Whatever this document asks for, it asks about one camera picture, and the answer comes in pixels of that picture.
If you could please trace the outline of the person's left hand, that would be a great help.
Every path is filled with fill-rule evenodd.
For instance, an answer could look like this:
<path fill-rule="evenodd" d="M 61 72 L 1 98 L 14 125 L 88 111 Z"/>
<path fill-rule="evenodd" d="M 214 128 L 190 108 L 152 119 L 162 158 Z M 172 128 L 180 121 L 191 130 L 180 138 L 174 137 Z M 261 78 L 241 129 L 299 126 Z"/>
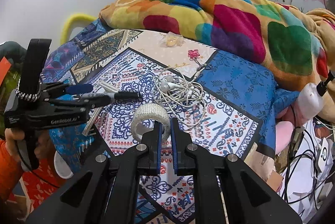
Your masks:
<path fill-rule="evenodd" d="M 19 157 L 15 142 L 22 141 L 24 139 L 24 132 L 19 129 L 5 129 L 5 138 L 5 147 L 8 153 L 15 159 L 16 162 L 19 162 L 21 159 Z M 49 131 L 44 130 L 40 132 L 36 143 L 36 149 L 34 150 L 37 159 L 47 158 L 53 150 L 54 145 L 50 139 Z"/>

